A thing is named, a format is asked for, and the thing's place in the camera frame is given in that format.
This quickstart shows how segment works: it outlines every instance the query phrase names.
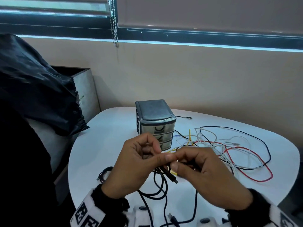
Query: window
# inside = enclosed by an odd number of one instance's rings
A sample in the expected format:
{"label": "window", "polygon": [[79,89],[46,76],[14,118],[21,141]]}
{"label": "window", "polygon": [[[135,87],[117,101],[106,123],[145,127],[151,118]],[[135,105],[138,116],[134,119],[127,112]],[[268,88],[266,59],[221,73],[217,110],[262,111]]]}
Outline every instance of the window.
{"label": "window", "polygon": [[303,0],[0,0],[0,33],[303,49],[301,9]]}

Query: button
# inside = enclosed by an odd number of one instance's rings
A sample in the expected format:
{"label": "button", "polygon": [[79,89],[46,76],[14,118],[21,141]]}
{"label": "button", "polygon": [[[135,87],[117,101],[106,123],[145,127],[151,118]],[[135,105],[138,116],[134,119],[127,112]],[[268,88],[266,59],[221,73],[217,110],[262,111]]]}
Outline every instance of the button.
{"label": "button", "polygon": [[203,219],[200,220],[201,224],[206,224],[206,223],[209,223],[209,222],[210,222],[209,218],[203,218]]}

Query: fingernail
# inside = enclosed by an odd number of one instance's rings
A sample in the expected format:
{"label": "fingernail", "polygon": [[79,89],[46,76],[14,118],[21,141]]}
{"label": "fingernail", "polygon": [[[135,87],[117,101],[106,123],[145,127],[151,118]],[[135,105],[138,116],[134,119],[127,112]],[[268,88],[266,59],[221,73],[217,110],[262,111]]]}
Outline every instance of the fingernail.
{"label": "fingernail", "polygon": [[165,155],[165,160],[167,162],[171,162],[171,161],[175,160],[174,154],[167,154],[167,155]]}
{"label": "fingernail", "polygon": [[173,171],[177,172],[177,170],[178,170],[178,164],[177,164],[177,162],[172,162],[171,163],[171,169]]}

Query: cable plug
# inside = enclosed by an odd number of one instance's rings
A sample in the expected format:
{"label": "cable plug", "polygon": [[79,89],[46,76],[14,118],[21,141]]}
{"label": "cable plug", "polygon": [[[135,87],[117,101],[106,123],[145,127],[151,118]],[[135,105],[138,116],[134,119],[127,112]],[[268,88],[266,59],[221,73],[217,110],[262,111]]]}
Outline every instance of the cable plug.
{"label": "cable plug", "polygon": [[174,224],[174,226],[180,227],[180,225],[179,225],[177,219],[175,218],[175,216],[173,216],[171,213],[169,213],[167,216],[169,217],[169,220]]}

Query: tabletop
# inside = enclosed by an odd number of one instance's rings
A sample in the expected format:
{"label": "tabletop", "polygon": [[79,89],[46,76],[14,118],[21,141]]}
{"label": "tabletop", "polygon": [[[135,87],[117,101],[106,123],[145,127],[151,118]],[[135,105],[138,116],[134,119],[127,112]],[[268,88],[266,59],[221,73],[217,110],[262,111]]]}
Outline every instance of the tabletop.
{"label": "tabletop", "polygon": [[[192,119],[177,118],[175,129],[183,135],[195,133],[194,128],[201,126],[226,126],[244,131],[262,139],[271,152],[272,159],[268,167],[273,173],[273,178],[264,183],[254,182],[239,171],[235,173],[238,180],[248,188],[253,188],[264,194],[274,204],[278,205],[292,188],[299,170],[300,156],[298,149],[286,138],[241,122],[201,114],[196,112],[172,109],[178,116],[190,116]],[[116,107],[102,111],[89,123],[88,130],[82,131],[76,139],[72,148],[68,163],[68,182],[71,197],[75,207],[78,207],[91,188],[98,185],[96,178],[106,167],[113,166],[117,160],[125,140],[138,135],[136,128],[135,107]],[[214,132],[218,139],[229,139],[233,136],[243,136],[248,139],[251,149],[265,161],[269,156],[265,146],[258,140],[240,134],[236,131],[220,128],[208,128]],[[214,140],[211,133],[203,132],[210,140]],[[173,138],[172,147],[178,146],[176,138]],[[245,140],[237,141],[247,146]],[[246,164],[247,156],[234,151],[233,159],[237,163]],[[247,171],[247,174],[257,180],[263,180],[270,176],[265,167]],[[142,192],[154,193],[158,188],[153,182],[153,174],[149,176],[141,188]],[[186,180],[178,177],[178,184],[168,181],[168,204],[166,214],[171,213],[178,221],[188,220],[194,211],[195,189]],[[134,205],[144,205],[138,192],[126,196],[130,204],[130,211]],[[165,199],[160,201],[147,199],[147,204],[154,213],[154,226],[165,223],[163,209]],[[221,218],[227,217],[223,209],[215,207],[198,195],[197,212],[195,220],[183,226],[196,226],[197,220],[212,216],[218,223]]]}

